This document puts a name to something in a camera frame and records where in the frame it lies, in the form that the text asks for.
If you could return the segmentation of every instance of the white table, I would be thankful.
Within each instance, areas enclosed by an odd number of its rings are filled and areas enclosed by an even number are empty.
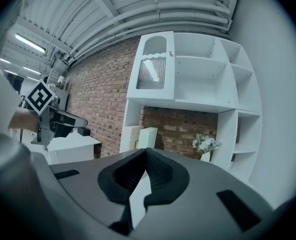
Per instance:
[[[81,136],[77,130],[65,138],[53,138],[48,145],[51,164],[92,160],[94,145],[99,143],[100,141],[90,136]]]

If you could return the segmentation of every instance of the cabinet door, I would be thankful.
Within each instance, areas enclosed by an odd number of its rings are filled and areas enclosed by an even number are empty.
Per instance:
[[[174,99],[174,35],[143,35],[133,63],[127,98]]]

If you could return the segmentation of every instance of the fluorescent light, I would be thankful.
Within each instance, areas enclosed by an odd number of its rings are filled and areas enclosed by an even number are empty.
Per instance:
[[[6,71],[6,72],[8,72],[8,73],[10,73],[10,74],[14,74],[14,75],[18,75],[17,73],[13,73],[13,72],[11,72],[11,71],[8,71],[8,70],[4,70],[4,71]]]
[[[3,61],[3,62],[6,62],[6,63],[11,64],[11,62],[9,62],[9,61],[7,61],[7,60],[5,60],[5,59],[2,59],[2,58],[0,58],[0,61]]]
[[[39,81],[39,80],[36,80],[36,79],[34,79],[34,78],[32,78],[32,77],[28,77],[29,79],[32,79],[32,80],[34,80],[34,81]]]
[[[24,42],[25,44],[27,44],[27,45],[33,47],[34,49],[37,49],[38,51],[40,51],[40,52],[42,52],[42,53],[45,53],[45,52],[46,52],[46,50],[44,50],[41,46],[38,46],[37,44],[35,44],[35,43],[33,43],[33,42],[27,40],[26,38],[24,38],[24,37],[22,37],[22,36],[20,36],[20,35],[18,35],[18,34],[16,34],[16,39],[18,39],[18,40]]]
[[[32,70],[32,69],[29,69],[29,68],[27,68],[26,66],[24,66],[23,68],[26,69],[26,70],[29,70],[29,71],[31,71],[31,72],[33,72],[33,73],[36,73],[36,74],[38,74],[38,75],[41,75],[40,72],[37,72],[37,71]]]

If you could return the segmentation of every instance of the ceiling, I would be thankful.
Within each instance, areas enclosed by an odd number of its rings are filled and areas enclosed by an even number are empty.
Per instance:
[[[0,62],[23,77],[60,76],[72,64],[121,40],[159,31],[227,37],[237,0],[22,0]],[[32,48],[15,34],[43,47]]]

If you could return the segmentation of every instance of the white vase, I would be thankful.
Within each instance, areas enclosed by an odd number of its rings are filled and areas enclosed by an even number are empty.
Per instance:
[[[201,155],[201,161],[210,162],[210,152]]]

